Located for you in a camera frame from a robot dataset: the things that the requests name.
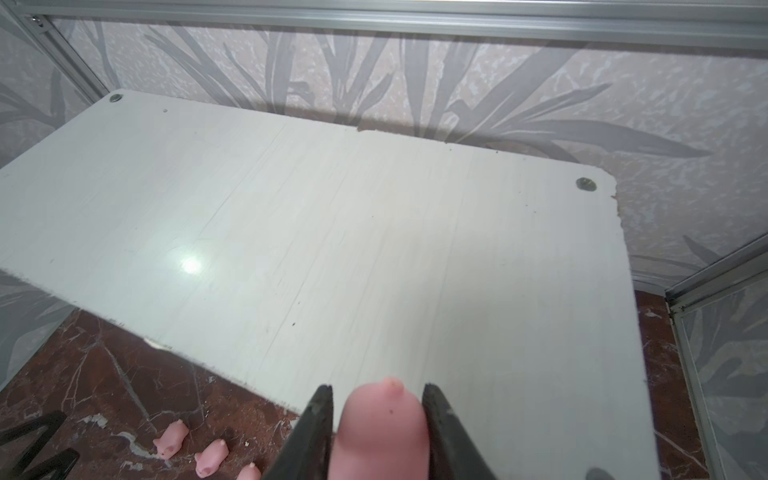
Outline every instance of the wallpaper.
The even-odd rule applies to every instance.
[[[604,168],[637,280],[670,286],[768,230],[765,55],[54,22],[109,88]]]
[[[768,478],[768,278],[681,317],[727,480]]]
[[[89,104],[0,3],[0,167]],[[0,389],[71,311],[0,271]]]

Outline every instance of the white painted board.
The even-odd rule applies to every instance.
[[[296,411],[434,382],[500,478],[658,478],[613,177],[119,92],[0,170],[0,268]]]

